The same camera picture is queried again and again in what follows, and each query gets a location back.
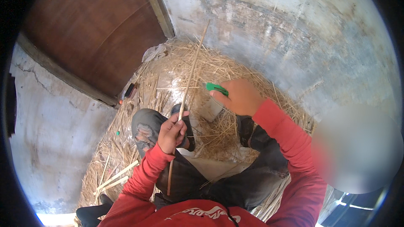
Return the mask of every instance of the hay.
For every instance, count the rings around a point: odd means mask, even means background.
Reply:
[[[138,92],[134,100],[125,99],[123,101],[114,121],[98,144],[83,179],[79,206],[92,205],[94,202],[93,192],[97,184],[102,182],[98,179],[102,176],[109,155],[111,155],[111,160],[106,168],[104,180],[108,179],[110,173],[116,174],[134,160],[140,161],[131,132],[131,120],[134,113],[140,108],[150,108],[168,117],[171,107],[182,101],[198,44],[178,40],[169,40],[165,44],[169,51],[168,55],[157,61],[143,63],[128,82],[128,85],[137,83]],[[246,68],[227,56],[221,55],[218,51],[202,45],[186,101],[187,108],[191,112],[190,119],[194,129],[195,157],[252,163],[258,156],[257,151],[240,147],[235,114],[230,110],[224,109],[212,123],[205,121],[199,115],[202,106],[211,98],[202,83],[219,84],[237,78],[249,80],[263,97],[271,98],[296,124],[307,133],[312,132],[315,121],[290,97],[277,89],[274,83],[265,79],[261,73]],[[122,177],[131,176],[131,174],[132,171],[129,171]],[[279,208],[283,189],[289,182],[290,177],[288,176],[282,181],[279,188],[255,209],[254,215],[261,220],[266,220],[273,215]],[[121,189],[122,185],[117,185],[107,190],[106,194],[111,199],[116,199]]]

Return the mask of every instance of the wooden door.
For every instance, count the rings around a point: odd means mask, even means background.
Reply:
[[[109,97],[123,90],[144,52],[166,39],[149,0],[36,0],[23,31],[59,66]]]

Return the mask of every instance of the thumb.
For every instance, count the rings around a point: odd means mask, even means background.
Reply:
[[[226,108],[229,108],[230,105],[230,99],[228,97],[226,97],[225,95],[223,95],[222,93],[220,93],[219,91],[216,90],[211,90],[209,92],[210,96],[213,97],[214,99],[216,99],[217,101],[219,101],[220,103],[224,104],[226,106]]]
[[[170,129],[170,131],[167,133],[167,135],[174,138],[174,139],[176,139],[179,131],[182,128],[183,123],[184,123],[183,120],[180,120],[177,123],[175,123],[173,125],[173,127]]]

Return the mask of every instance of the concrete wall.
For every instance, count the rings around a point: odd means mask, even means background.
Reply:
[[[275,82],[316,120],[351,103],[401,123],[397,60],[372,0],[164,0],[180,38],[211,48]]]
[[[14,166],[37,213],[73,213],[96,144],[116,111],[50,74],[15,45]]]

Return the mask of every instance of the dark pants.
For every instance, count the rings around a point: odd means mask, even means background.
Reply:
[[[109,204],[82,207],[76,210],[76,215],[83,227],[96,227],[101,222],[98,218],[106,215],[111,207]]]
[[[141,109],[133,116],[132,133],[141,157],[145,155],[144,150],[155,145],[161,124],[166,120],[152,109]],[[268,139],[264,143],[251,144],[260,155],[250,167],[213,184],[176,150],[170,196],[167,196],[169,165],[156,182],[162,191],[155,197],[157,208],[188,199],[210,199],[225,207],[239,206],[251,211],[279,186],[287,173],[287,160],[280,152],[279,144],[275,139]]]

